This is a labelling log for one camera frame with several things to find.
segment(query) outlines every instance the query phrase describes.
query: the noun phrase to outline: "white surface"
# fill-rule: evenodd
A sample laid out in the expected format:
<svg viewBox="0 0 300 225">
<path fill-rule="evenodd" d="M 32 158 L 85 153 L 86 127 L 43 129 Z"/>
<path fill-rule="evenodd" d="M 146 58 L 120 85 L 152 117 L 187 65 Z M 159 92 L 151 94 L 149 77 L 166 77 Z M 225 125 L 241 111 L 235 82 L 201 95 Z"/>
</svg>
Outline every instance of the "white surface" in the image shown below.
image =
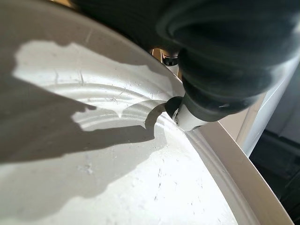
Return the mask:
<svg viewBox="0 0 300 225">
<path fill-rule="evenodd" d="M 0 224 L 236 225 L 161 114 L 180 81 L 106 27 L 29 2 L 0 3 Z"/>
<path fill-rule="evenodd" d="M 175 76 L 178 76 L 179 66 L 166 66 Z"/>
</svg>

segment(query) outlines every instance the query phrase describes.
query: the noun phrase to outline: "scratched surface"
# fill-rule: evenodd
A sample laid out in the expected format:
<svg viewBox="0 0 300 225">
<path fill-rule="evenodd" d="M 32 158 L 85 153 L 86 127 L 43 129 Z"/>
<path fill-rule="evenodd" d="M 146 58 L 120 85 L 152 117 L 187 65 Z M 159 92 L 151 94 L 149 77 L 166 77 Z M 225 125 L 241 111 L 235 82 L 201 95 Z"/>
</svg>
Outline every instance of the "scratched surface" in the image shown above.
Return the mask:
<svg viewBox="0 0 300 225">
<path fill-rule="evenodd" d="M 14 3 L 0 3 L 0 224 L 237 224 L 164 112 L 183 94 L 171 72 L 72 11 Z"/>
</svg>

